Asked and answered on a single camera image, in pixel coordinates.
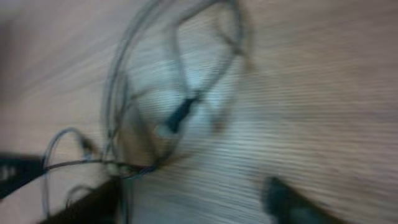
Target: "cable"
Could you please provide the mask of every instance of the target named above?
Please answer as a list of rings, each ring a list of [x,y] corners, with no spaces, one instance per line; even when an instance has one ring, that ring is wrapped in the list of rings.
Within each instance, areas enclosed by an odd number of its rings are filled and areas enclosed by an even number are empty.
[[[124,179],[136,179],[140,176],[148,174],[157,170],[175,151],[179,139],[182,137],[180,131],[180,125],[185,120],[185,118],[190,114],[190,109],[193,105],[201,102],[206,94],[215,86],[218,80],[226,73],[227,69],[233,62],[235,56],[240,52],[244,29],[242,23],[242,16],[238,6],[238,0],[205,0],[197,4],[195,7],[188,10],[186,13],[182,14],[176,22],[170,25],[170,41],[169,44],[172,46],[171,58],[177,68],[177,73],[180,76],[180,81],[182,82],[183,91],[185,94],[185,99],[181,105],[176,108],[176,110],[165,120],[165,122],[157,128],[157,131],[166,131],[173,136],[173,141],[168,141],[164,153],[159,154],[160,149],[157,148],[156,144],[152,141],[151,130],[149,129],[145,119],[142,117],[138,102],[135,98],[128,97],[129,90],[132,88],[127,82],[127,76],[123,72],[124,64],[128,60],[129,53],[134,48],[134,46],[139,41],[139,36],[142,32],[156,20],[160,12],[157,10],[161,9],[161,3],[164,0],[151,0],[147,3],[140,13],[133,19],[133,22],[126,29],[123,38],[121,39],[117,51],[115,53],[111,68],[109,70],[109,78],[106,82],[105,92],[104,92],[104,102],[103,102],[103,126],[105,129],[105,139],[106,143],[103,147],[100,159],[92,159],[92,146],[79,130],[75,128],[67,128],[60,131],[54,136],[50,141],[49,146],[45,152],[43,159],[43,167],[45,169],[44,181],[42,186],[43,195],[43,210],[47,217],[50,216],[49,211],[49,172],[54,169],[59,169],[66,166],[77,166],[83,164],[103,164],[108,167],[113,167],[116,169],[116,175],[122,180]],[[220,59],[218,66],[211,72],[211,80],[204,83],[203,86],[197,90],[193,90],[188,86],[187,78],[185,76],[185,67],[182,62],[180,47],[178,45],[178,28],[187,20],[196,16],[199,12],[207,9],[208,7],[214,5],[215,3],[225,3],[233,12],[234,17],[234,37],[230,38],[232,47],[224,53],[223,57]],[[116,137],[118,137],[121,125],[124,121],[124,117],[129,110],[134,110],[136,115],[135,121],[137,125],[135,126],[136,131],[141,133],[141,141],[143,142],[145,148],[154,158],[152,165],[139,167],[133,166],[121,161],[119,155],[119,149],[116,142]],[[59,164],[49,165],[50,158],[56,148],[59,140],[66,133],[74,133],[76,140],[83,151],[83,157],[85,159],[78,161],[69,161]],[[127,192],[122,184],[123,195],[126,196]],[[126,197],[121,199],[121,216],[123,223],[129,223],[129,203],[126,201]]]

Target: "black plug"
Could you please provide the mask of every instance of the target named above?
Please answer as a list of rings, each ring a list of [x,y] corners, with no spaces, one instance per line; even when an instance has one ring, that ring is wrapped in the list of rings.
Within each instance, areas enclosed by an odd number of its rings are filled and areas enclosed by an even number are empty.
[[[198,97],[187,98],[184,102],[166,119],[164,126],[173,134],[177,134],[180,130],[181,122],[190,113],[192,105],[198,101]]]

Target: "wooden table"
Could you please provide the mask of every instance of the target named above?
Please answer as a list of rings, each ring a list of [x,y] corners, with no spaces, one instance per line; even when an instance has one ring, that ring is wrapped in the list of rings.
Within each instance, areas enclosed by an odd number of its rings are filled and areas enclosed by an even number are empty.
[[[42,154],[68,126],[104,143],[100,108],[109,64],[145,2],[25,2],[1,31],[2,151]],[[126,70],[133,83],[158,90],[147,96],[148,106],[164,108],[167,97],[178,97],[177,87],[169,95],[159,90],[175,76],[163,27],[195,2],[176,1],[133,53]],[[173,161],[134,182],[135,223],[269,223],[260,196],[275,175],[349,223],[397,223],[398,2],[242,6],[247,57],[198,106]],[[212,7],[180,28],[191,85],[208,78],[223,48],[215,24],[222,29],[226,16]],[[66,137],[54,162],[79,156]],[[102,182],[98,169],[54,173],[53,209],[64,206],[76,183]],[[0,203],[0,216],[13,224],[42,218],[39,181]]]

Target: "black cable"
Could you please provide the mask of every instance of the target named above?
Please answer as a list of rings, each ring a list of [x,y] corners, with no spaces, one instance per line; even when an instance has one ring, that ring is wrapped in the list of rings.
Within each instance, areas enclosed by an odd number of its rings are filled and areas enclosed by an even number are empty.
[[[206,96],[206,94],[214,87],[217,81],[226,73],[227,69],[231,65],[235,56],[241,49],[244,31],[242,24],[242,17],[238,6],[238,0],[206,0],[197,4],[195,7],[188,10],[186,13],[182,14],[176,22],[174,22],[170,26],[170,30],[172,31],[170,36],[170,45],[172,46],[172,60],[177,66],[177,73],[180,75],[180,80],[183,83],[183,89],[185,93],[185,100],[182,104],[166,119],[164,124],[161,124],[166,130],[169,130],[174,137],[173,141],[169,141],[162,155],[159,155],[161,150],[157,149],[156,144],[152,142],[151,138],[151,130],[149,129],[145,119],[141,116],[139,105],[134,98],[128,97],[128,89],[131,86],[128,85],[127,78],[125,73],[123,72],[123,66],[125,61],[128,58],[128,49],[134,47],[134,45],[139,40],[137,37],[140,32],[144,32],[149,25],[154,22],[154,17],[157,17],[159,14],[156,14],[156,10],[159,8],[160,4],[165,2],[163,0],[151,0],[147,3],[143,10],[136,16],[131,25],[126,29],[122,40],[119,43],[118,49],[115,53],[114,60],[112,62],[109,78],[107,81],[107,86],[105,88],[104,93],[104,103],[103,103],[103,126],[106,130],[105,138],[106,144],[104,145],[101,159],[92,159],[90,157],[90,144],[89,141],[79,132],[79,130],[74,128],[68,128],[60,131],[54,138],[51,140],[46,153],[44,155],[43,166],[45,168],[44,181],[42,187],[43,193],[43,210],[47,217],[50,216],[49,212],[49,171],[58,169],[65,166],[75,166],[81,164],[104,164],[109,165],[116,168],[117,175],[121,179],[135,179],[142,175],[148,174],[150,172],[158,169],[164,161],[166,161],[174,152],[177,147],[178,141],[181,138],[180,132],[180,124],[185,120],[187,115],[190,113],[190,108],[201,102],[202,99]],[[220,59],[218,66],[211,72],[212,79],[208,83],[204,83],[203,86],[198,90],[192,90],[189,88],[186,77],[185,77],[185,68],[181,59],[180,49],[178,46],[178,38],[177,31],[178,28],[187,20],[196,16],[199,12],[207,9],[208,7],[214,5],[215,3],[223,2],[230,6],[233,15],[234,15],[234,23],[235,23],[235,31],[234,37],[230,38],[233,42],[233,46],[229,49],[223,57]],[[118,95],[121,95],[121,102],[118,102]],[[119,129],[121,124],[123,123],[124,116],[126,112],[130,109],[133,109],[135,112],[135,120],[139,123],[137,125],[137,130],[142,133],[141,141],[143,141],[146,149],[150,152],[150,154],[154,157],[154,161],[152,165],[146,167],[132,166],[130,164],[126,164],[121,162],[121,158],[119,157],[119,149],[115,142],[116,137],[119,134]],[[75,133],[77,136],[77,141],[83,150],[84,160],[79,161],[69,161],[63,162],[59,164],[49,165],[49,160],[52,156],[53,150],[56,148],[59,140],[66,133]],[[126,189],[123,189],[123,195],[126,195]],[[125,198],[122,198],[122,208],[121,208],[121,216],[123,223],[129,223],[129,203],[125,201]]]

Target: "black object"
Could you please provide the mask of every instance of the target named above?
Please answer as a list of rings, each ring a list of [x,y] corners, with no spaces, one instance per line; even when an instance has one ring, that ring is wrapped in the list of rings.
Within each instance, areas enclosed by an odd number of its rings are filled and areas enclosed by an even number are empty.
[[[0,154],[0,199],[44,174],[42,158]]]
[[[40,224],[111,224],[121,198],[121,180],[111,179]]]
[[[198,98],[188,98],[167,118],[165,125],[173,133],[177,134],[180,129],[180,123],[188,116],[192,104]]]
[[[264,210],[274,216],[278,224],[337,224],[341,220],[327,214],[294,189],[273,177],[264,195]]]

